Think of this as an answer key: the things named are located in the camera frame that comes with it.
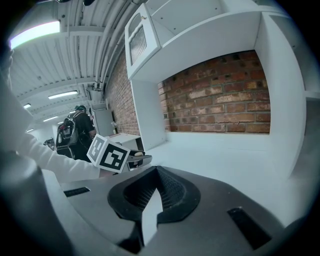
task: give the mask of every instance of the white sleeve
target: white sleeve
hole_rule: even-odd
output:
[[[24,134],[18,153],[35,160],[41,169],[54,172],[60,183],[97,179],[100,175],[100,169],[92,163],[59,155],[29,133]]]

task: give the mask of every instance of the gray panel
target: gray panel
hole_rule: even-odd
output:
[[[113,242],[103,237],[97,231],[98,229],[82,218],[81,214],[74,209],[68,198],[63,193],[63,190],[53,172],[43,170],[42,173],[54,212],[73,245],[75,255],[132,256],[131,253],[116,246]]]
[[[201,200],[184,221],[159,224],[156,234],[139,255],[230,256],[252,252],[250,244],[227,213],[236,207],[242,207],[271,236],[283,230],[267,210],[232,186],[190,172],[165,168],[195,184],[201,192]]]
[[[134,224],[115,214],[108,203],[108,192],[115,184],[141,173],[144,169],[108,178],[61,184],[61,187],[64,191],[80,187],[91,190],[68,199],[90,226],[117,244],[129,237]],[[166,169],[195,184],[201,192],[200,203],[183,221],[159,224],[156,234],[139,255],[229,256],[252,252],[250,244],[227,213],[237,207],[242,207],[271,237],[283,230],[278,220],[266,209],[232,186],[186,171],[168,167]]]
[[[94,110],[94,123],[96,125],[96,131],[102,137],[106,137],[114,134],[114,127],[112,126],[113,118],[111,110],[100,109]]]
[[[109,206],[109,190],[119,182],[142,172],[144,168],[93,180],[62,183],[63,191],[86,187],[90,192],[68,197],[75,210],[105,238],[118,244],[127,239],[134,228],[134,222],[121,219]]]

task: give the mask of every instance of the ceiling light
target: ceiling light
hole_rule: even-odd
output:
[[[55,119],[55,118],[57,118],[57,116],[50,117],[50,118],[48,118],[48,119],[46,119],[46,120],[43,120],[43,121],[44,121],[44,122],[46,122],[46,121],[49,121],[49,120],[51,120],[51,119]]]
[[[52,99],[55,99],[55,98],[74,95],[74,94],[78,94],[78,91],[77,90],[67,91],[67,92],[64,92],[64,93],[59,93],[59,94],[56,94],[56,95],[49,96],[48,98],[50,100],[52,100]]]
[[[49,23],[45,23],[39,26],[35,26],[33,28],[30,28],[14,38],[11,39],[11,49],[16,48],[17,46],[30,41],[35,38],[39,38],[45,35],[58,33],[60,32],[60,22],[59,21],[53,21]]]

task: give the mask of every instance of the white shelf unit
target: white shelf unit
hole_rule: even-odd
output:
[[[183,30],[178,34],[161,24],[161,20],[153,21],[157,12],[165,10],[164,4],[157,5],[152,0],[146,3],[144,8],[152,17],[149,22],[165,28],[162,32],[169,39],[163,42],[155,25],[153,35],[158,36],[160,48],[128,74],[142,143],[153,157],[152,165],[231,184],[287,226],[306,213],[319,184],[319,179],[292,175],[305,138],[307,97],[288,35],[274,19],[289,18],[280,9],[260,6],[252,0],[213,2],[220,3],[220,14],[180,28]],[[266,75],[271,103],[270,134],[166,133],[158,83],[203,61],[248,50],[256,50]]]

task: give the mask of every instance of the backpack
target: backpack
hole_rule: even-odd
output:
[[[80,142],[87,150],[89,149],[83,141],[88,140],[89,137],[84,132],[79,134],[76,128],[76,117],[85,114],[83,112],[76,112],[68,115],[63,123],[58,126],[56,134],[56,151],[59,155],[65,155],[70,158],[75,158],[72,146]]]

